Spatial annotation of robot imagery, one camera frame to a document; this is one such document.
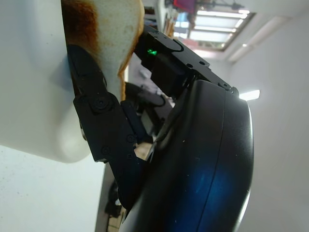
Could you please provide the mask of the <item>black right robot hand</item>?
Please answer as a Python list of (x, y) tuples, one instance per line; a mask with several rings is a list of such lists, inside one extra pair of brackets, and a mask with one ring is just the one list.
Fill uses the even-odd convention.
[(135, 110), (108, 92), (88, 52), (77, 45), (67, 51), (93, 159), (109, 163), (127, 210), (120, 231), (235, 232), (254, 160), (251, 112), (238, 90), (183, 43), (145, 26), (135, 53), (176, 104), (144, 161), (134, 149), (148, 135)]

